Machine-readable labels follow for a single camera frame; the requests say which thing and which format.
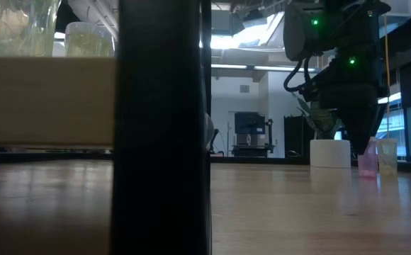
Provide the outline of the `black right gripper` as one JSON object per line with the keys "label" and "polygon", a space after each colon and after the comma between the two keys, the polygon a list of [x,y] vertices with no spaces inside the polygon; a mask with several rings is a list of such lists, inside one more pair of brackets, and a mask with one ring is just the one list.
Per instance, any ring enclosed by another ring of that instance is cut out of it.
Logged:
{"label": "black right gripper", "polygon": [[376,137],[387,111],[387,103],[376,108],[372,105],[387,95],[381,57],[338,56],[319,73],[319,104],[322,108],[337,109],[358,155],[365,153],[371,131],[372,137]]}

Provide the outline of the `small pink medicine bottle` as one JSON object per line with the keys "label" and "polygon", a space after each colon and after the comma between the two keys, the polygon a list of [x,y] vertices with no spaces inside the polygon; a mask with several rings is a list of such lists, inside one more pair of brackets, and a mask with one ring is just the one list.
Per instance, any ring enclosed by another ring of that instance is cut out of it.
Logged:
{"label": "small pink medicine bottle", "polygon": [[378,173],[377,139],[372,137],[362,155],[358,156],[359,176],[376,178]]}

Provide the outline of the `green spiky plant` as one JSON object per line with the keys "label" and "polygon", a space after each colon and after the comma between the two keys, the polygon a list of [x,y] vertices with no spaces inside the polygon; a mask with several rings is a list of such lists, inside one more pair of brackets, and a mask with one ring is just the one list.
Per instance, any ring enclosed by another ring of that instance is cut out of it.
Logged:
{"label": "green spiky plant", "polygon": [[343,126],[342,120],[337,117],[337,114],[332,110],[321,108],[318,101],[307,103],[295,93],[292,93],[292,96],[299,103],[298,110],[300,110],[301,115],[315,131],[315,138],[317,140],[333,140],[338,129]]}

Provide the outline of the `white plant pot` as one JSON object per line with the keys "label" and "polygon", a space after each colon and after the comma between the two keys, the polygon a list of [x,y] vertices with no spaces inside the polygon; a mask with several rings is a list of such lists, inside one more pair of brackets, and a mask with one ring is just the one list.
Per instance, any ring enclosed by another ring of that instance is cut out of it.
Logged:
{"label": "white plant pot", "polygon": [[311,140],[310,165],[322,168],[350,168],[350,142],[348,140]]}

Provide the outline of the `black cabinet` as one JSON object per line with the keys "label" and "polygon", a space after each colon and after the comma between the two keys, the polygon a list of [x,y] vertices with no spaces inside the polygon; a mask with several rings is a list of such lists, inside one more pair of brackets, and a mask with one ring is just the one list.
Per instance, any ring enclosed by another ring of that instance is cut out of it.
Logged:
{"label": "black cabinet", "polygon": [[284,118],[284,149],[296,151],[299,159],[310,159],[310,141],[315,132],[303,116],[288,116]]}

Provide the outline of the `ceiling light strip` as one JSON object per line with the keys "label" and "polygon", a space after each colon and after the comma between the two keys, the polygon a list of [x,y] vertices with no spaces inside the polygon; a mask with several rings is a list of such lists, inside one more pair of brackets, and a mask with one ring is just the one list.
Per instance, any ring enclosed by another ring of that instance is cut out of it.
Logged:
{"label": "ceiling light strip", "polygon": [[212,69],[239,69],[239,70],[256,70],[269,72],[292,72],[295,67],[287,66],[253,66],[238,64],[211,64]]}

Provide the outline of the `black screen on stand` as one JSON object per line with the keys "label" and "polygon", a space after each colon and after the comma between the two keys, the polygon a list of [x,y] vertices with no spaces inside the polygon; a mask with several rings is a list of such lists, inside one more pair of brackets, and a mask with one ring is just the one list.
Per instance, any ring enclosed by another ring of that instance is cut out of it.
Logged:
{"label": "black screen on stand", "polygon": [[273,120],[257,112],[235,113],[234,157],[267,158],[274,153]]}

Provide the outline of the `beige box with cups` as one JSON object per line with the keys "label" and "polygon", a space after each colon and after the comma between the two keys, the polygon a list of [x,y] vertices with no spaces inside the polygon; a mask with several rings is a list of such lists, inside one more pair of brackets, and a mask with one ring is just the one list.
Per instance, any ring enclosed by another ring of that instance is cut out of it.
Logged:
{"label": "beige box with cups", "polygon": [[0,145],[111,147],[116,60],[0,57]]}

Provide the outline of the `black shelf divider post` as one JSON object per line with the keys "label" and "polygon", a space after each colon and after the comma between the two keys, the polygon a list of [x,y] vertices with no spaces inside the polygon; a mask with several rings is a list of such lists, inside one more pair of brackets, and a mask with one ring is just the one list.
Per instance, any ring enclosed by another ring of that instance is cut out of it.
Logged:
{"label": "black shelf divider post", "polygon": [[210,0],[120,0],[110,255],[211,255]]}

